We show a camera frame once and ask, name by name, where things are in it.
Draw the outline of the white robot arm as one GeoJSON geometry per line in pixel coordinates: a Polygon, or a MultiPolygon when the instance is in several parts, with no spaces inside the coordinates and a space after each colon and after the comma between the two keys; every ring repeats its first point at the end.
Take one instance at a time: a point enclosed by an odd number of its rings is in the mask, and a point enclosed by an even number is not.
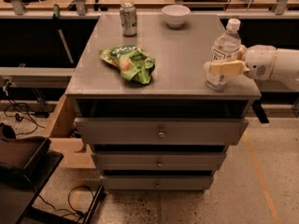
{"type": "Polygon", "coordinates": [[[277,49],[273,46],[241,46],[231,61],[206,62],[204,69],[216,76],[237,77],[245,75],[254,80],[276,80],[297,91],[299,87],[299,51],[277,49]]]}

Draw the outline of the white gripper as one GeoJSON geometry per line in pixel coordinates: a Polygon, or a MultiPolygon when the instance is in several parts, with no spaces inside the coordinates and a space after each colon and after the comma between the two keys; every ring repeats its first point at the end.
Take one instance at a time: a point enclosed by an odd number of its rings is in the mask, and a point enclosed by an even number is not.
{"type": "Polygon", "coordinates": [[[243,75],[251,79],[267,80],[270,78],[272,66],[276,58],[276,48],[273,46],[255,45],[250,48],[241,45],[237,60],[230,62],[206,62],[204,69],[217,76],[237,77],[243,75]]]}

